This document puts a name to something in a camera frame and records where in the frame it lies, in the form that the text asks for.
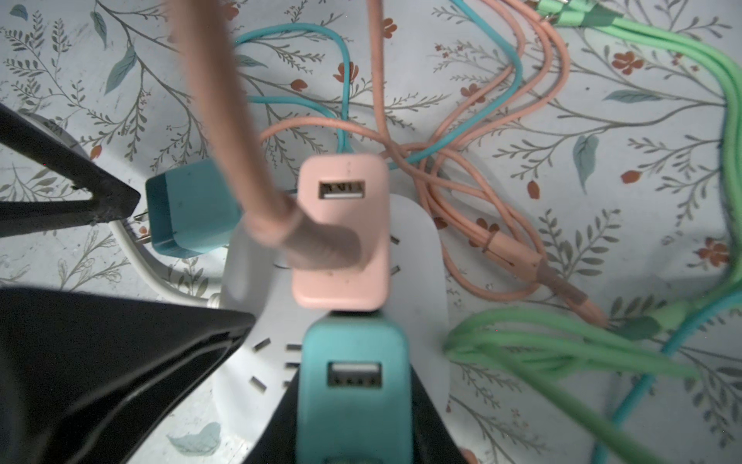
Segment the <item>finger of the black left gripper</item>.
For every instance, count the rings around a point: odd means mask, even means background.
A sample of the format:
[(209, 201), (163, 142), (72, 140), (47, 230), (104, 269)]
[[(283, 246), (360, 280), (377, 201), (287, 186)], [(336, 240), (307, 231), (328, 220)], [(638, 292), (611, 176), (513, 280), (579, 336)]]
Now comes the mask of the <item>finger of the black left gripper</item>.
[(48, 119), (1, 106), (1, 236), (130, 217), (141, 194)]
[(2, 461), (128, 461), (254, 322), (226, 309), (3, 290)]

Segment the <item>white power strip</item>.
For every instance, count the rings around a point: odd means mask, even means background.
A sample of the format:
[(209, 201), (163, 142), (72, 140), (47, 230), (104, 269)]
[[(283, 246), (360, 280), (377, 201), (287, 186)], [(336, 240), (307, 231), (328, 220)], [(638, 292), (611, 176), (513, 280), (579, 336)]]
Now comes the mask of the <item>white power strip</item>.
[(380, 359), (348, 357), (349, 350), (388, 347), (381, 328), (400, 330), (408, 358), (438, 413), (450, 392), (448, 360), (442, 344), (448, 334), (448, 299), (442, 246), (433, 220), (415, 202), (392, 195), (391, 292), (375, 313), (303, 309), (292, 295), (292, 273), (281, 255), (257, 244), (243, 228), (229, 242), (222, 278), (221, 306), (250, 313), (253, 329), (243, 346), (214, 375), (214, 401), (228, 429), (250, 444), (258, 441), (284, 397), (301, 362), (305, 338), (328, 337), (340, 361), (321, 367), (333, 391), (380, 392), (390, 375)]

